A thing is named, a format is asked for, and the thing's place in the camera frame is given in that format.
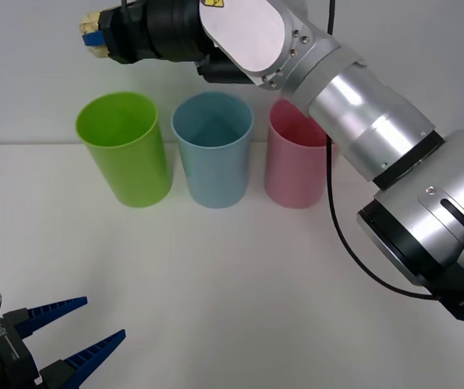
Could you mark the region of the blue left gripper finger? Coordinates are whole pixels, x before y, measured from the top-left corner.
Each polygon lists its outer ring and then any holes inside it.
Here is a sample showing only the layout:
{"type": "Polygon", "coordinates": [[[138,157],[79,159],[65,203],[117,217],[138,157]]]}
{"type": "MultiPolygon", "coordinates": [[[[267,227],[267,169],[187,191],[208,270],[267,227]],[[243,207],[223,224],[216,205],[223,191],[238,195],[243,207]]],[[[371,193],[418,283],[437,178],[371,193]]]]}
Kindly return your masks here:
{"type": "Polygon", "coordinates": [[[46,366],[40,371],[42,382],[39,384],[39,388],[80,388],[125,338],[126,331],[121,329],[66,359],[57,360],[46,366]]]}
{"type": "Polygon", "coordinates": [[[8,321],[22,339],[26,339],[35,331],[86,304],[86,297],[76,297],[44,306],[13,310],[5,313],[3,318],[8,321]]]}

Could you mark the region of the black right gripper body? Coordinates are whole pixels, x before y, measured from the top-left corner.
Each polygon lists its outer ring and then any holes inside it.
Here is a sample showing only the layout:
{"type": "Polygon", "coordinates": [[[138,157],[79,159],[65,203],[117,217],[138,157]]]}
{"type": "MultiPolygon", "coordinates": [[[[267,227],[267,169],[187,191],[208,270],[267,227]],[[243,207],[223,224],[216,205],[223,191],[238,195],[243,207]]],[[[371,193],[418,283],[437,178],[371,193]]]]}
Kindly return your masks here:
{"type": "Polygon", "coordinates": [[[101,32],[109,57],[121,64],[147,59],[148,47],[141,27],[143,7],[121,1],[119,6],[101,12],[101,32]]]}

